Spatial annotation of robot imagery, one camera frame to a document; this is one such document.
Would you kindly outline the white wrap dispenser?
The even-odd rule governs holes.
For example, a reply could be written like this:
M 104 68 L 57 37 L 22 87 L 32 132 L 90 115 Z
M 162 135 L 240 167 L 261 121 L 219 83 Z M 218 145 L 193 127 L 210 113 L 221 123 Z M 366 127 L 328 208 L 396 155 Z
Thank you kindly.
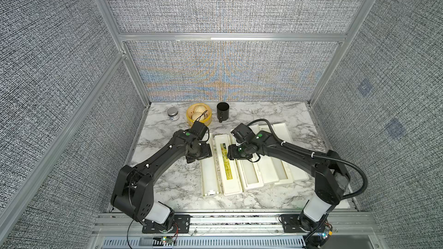
M 239 178 L 239 173 L 236 167 L 236 163 L 233 160 L 227 158 L 228 146 L 231 144 L 228 135 L 216 135 L 210 134 L 208 144 L 211 147 L 212 157 L 214 158 L 217 179 L 219 185 L 219 194 L 224 196 L 234 196 L 243 193 L 243 188 Z
M 285 123 L 273 124 L 272 128 L 273 128 L 273 131 L 276 133 L 276 135 L 280 139 L 282 139 L 283 141 L 289 142 L 289 143 L 293 143 L 293 139 L 292 139 L 291 134 L 288 130 L 288 127 Z M 289 163 L 284 162 L 284 161 L 282 161 L 282 163 L 283 163 L 285 170 L 289 176 L 288 183 L 282 184 L 282 185 L 288 185 L 288 184 L 292 184 L 294 182 L 305 181 L 305 180 L 309 179 L 309 175 L 305 171 L 303 171 L 302 169 L 300 169 L 296 166 L 290 165 Z
M 256 160 L 257 157 L 258 156 L 254 154 L 253 160 Z M 268 184 L 273 184 L 273 182 L 278 181 L 275 169 L 268 156 L 261 155 L 260 161 L 250 161 L 250 162 L 253 163 L 254 165 L 254 169 L 256 170 L 259 183 L 248 186 L 245 181 L 245 174 L 242 167 L 242 160 L 236 161 L 241 185 L 244 191 L 260 189 Z

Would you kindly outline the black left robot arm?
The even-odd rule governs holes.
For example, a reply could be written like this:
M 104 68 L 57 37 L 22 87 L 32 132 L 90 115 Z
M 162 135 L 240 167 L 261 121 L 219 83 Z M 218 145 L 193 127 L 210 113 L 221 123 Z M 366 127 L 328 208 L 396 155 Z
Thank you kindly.
M 173 210 L 155 200 L 153 187 L 178 159 L 191 164 L 212 157 L 210 145 L 203 138 L 208 127 L 195 122 L 190 129 L 178 130 L 169 142 L 145 161 L 118 172 L 110 203 L 137 222 L 169 223 Z

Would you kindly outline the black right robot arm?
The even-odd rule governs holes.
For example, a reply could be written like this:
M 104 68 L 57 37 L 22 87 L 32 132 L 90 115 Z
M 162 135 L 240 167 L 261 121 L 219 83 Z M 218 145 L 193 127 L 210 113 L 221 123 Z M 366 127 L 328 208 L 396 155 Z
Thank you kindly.
M 305 232 L 316 230 L 326 215 L 344 199 L 350 174 L 334 151 L 309 151 L 280 139 L 273 131 L 257 133 L 241 123 L 231 131 L 235 143 L 228 147 L 230 160 L 269 156 L 298 167 L 314 178 L 314 195 L 298 217 L 299 227 Z

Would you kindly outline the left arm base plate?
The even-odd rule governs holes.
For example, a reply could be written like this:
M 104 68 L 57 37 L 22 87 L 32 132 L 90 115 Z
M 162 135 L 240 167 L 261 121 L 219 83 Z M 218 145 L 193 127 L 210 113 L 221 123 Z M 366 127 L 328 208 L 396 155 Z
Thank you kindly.
M 142 229 L 143 234 L 188 234 L 190 227 L 190 218 L 188 214 L 179 214 L 169 216 L 166 221 L 159 224 L 154 221 L 147 221 Z

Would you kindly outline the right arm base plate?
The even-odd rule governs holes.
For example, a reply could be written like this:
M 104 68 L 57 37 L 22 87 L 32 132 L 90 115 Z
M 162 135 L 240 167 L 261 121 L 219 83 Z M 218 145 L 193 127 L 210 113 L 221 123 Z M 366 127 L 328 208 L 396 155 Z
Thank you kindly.
M 316 229 L 316 232 L 329 232 L 332 231 L 332 225 L 325 220 L 322 225 L 320 222 L 314 222 L 304 214 L 281 214 L 278 218 L 285 233 L 306 233 L 312 232 Z

